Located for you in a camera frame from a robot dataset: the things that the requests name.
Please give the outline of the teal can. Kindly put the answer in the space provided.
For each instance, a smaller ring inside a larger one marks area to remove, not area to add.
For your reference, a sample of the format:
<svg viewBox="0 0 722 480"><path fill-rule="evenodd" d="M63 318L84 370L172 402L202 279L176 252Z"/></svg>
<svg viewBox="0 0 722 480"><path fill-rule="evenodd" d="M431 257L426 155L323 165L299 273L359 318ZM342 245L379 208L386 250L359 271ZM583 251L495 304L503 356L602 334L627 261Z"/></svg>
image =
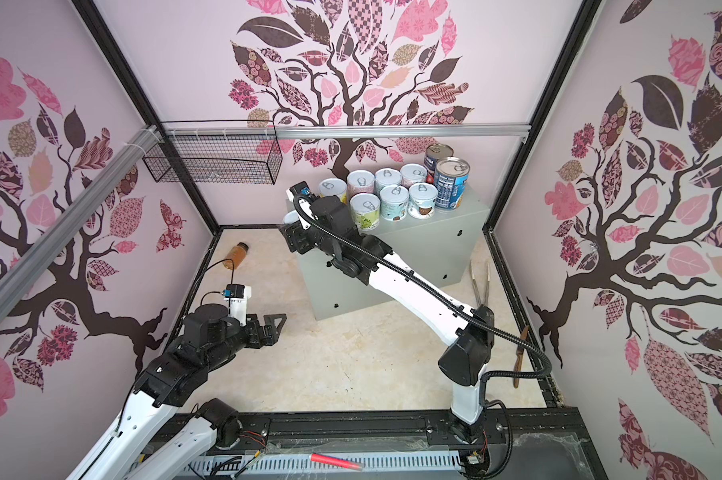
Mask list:
<svg viewBox="0 0 722 480"><path fill-rule="evenodd" d="M393 168L382 168L375 173L375 193L380 192L387 186L397 186L402 182L402 175L399 170Z"/></svg>
<svg viewBox="0 0 722 480"><path fill-rule="evenodd" d="M433 184L415 183L408 188L408 215L415 219L426 219L433 215L438 190Z"/></svg>
<svg viewBox="0 0 722 480"><path fill-rule="evenodd" d="M407 215L409 203L409 190L402 185L389 185L379 194L380 218L382 220L398 222Z"/></svg>

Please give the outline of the yellow label can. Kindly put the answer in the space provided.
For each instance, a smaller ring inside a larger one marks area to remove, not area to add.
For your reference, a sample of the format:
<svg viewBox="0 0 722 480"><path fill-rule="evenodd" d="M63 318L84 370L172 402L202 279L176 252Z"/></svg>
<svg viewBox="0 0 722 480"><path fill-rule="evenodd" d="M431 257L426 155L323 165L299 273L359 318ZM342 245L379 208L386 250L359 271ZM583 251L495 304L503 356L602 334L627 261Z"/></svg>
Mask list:
<svg viewBox="0 0 722 480"><path fill-rule="evenodd" d="M321 197L337 197L342 203L347 203L347 183L339 178L328 178L320 182L319 195Z"/></svg>

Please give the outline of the la sicilia tomato can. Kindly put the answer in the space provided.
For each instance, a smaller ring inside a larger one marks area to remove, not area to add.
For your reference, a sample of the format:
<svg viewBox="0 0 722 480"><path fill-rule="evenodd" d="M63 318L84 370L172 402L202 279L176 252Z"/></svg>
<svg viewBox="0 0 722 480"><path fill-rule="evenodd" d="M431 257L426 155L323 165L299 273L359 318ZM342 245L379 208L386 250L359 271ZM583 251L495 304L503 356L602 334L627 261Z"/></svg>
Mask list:
<svg viewBox="0 0 722 480"><path fill-rule="evenodd" d="M443 143L435 143L429 145L425 151L423 165L426 169L426 182L433 184L436 172L436 166L439 161L452 157L454 155L454 149Z"/></svg>

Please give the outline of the pink can white lid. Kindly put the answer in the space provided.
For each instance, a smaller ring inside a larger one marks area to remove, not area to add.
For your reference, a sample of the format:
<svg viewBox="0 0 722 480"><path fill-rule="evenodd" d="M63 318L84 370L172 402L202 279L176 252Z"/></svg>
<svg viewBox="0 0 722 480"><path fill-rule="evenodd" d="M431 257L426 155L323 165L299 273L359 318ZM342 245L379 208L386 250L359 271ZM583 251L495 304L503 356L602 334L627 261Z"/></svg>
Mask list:
<svg viewBox="0 0 722 480"><path fill-rule="evenodd" d="M414 184L425 183L427 179L427 169L420 164L405 164L400 169L401 185L410 188Z"/></svg>

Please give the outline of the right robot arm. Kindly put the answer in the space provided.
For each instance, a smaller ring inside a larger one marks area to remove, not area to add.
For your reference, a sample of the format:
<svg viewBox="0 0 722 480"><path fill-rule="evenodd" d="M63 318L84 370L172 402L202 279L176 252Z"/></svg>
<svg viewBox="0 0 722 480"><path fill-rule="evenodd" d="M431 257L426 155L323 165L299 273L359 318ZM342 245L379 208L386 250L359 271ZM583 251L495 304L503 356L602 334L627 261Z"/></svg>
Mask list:
<svg viewBox="0 0 722 480"><path fill-rule="evenodd" d="M452 429L463 441L471 440L489 407L486 401L489 380L540 380L552 372L551 361L540 348L494 325L494 313L488 306L472 307L447 295L379 237L360 232L349 206L339 198L318 197L300 184L287 191L287 199L297 218L286 221L279 231L292 253L322 252L330 267L397 301L446 345L438 367L452 384ZM526 351L538 359L540 366L520 372L489 369L497 339Z"/></svg>

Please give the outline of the blue label tall can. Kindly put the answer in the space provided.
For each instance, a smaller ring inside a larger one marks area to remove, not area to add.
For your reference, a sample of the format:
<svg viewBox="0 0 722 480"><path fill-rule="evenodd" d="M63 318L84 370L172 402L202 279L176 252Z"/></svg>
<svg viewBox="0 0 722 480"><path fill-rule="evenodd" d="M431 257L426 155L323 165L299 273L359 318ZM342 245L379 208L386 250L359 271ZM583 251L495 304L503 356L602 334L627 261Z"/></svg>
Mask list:
<svg viewBox="0 0 722 480"><path fill-rule="evenodd" d="M469 177L470 165L464 159L448 157L436 164L434 185L438 191L435 207L455 210L462 200Z"/></svg>

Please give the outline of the orange label can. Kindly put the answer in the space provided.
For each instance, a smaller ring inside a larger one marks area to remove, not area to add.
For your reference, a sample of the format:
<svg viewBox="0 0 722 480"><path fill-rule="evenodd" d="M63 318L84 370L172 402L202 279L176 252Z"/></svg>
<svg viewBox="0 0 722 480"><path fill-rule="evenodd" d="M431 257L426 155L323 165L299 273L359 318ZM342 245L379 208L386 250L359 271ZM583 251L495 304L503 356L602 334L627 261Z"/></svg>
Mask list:
<svg viewBox="0 0 722 480"><path fill-rule="evenodd" d="M285 227L290 227L294 225L297 225L299 228L302 227L302 217L298 214L296 210L289 211L284 216L283 220L283 225Z"/></svg>

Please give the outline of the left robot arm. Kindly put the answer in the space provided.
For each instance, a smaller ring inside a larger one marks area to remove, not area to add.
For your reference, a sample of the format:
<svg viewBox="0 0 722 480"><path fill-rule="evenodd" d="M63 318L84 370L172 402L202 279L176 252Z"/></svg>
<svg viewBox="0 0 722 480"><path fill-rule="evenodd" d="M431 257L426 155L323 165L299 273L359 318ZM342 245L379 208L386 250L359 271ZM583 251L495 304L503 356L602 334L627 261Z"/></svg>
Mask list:
<svg viewBox="0 0 722 480"><path fill-rule="evenodd" d="M139 467L133 465L211 372L230 363L243 349L275 345L286 320L285 314L234 317L221 304L202 305L187 315L183 333L138 375L119 414L70 478L170 479L209 449L235 446L246 435L239 413L212 399L168 443Z"/></svg>

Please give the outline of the green label can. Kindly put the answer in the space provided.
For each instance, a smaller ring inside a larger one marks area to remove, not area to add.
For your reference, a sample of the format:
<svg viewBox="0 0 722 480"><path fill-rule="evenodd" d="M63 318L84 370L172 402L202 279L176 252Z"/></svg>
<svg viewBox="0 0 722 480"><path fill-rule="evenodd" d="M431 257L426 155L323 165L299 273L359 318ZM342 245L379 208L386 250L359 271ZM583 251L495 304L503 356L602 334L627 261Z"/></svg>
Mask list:
<svg viewBox="0 0 722 480"><path fill-rule="evenodd" d="M349 200L352 218L361 232L377 228L380 222L380 199L372 193L358 193Z"/></svg>

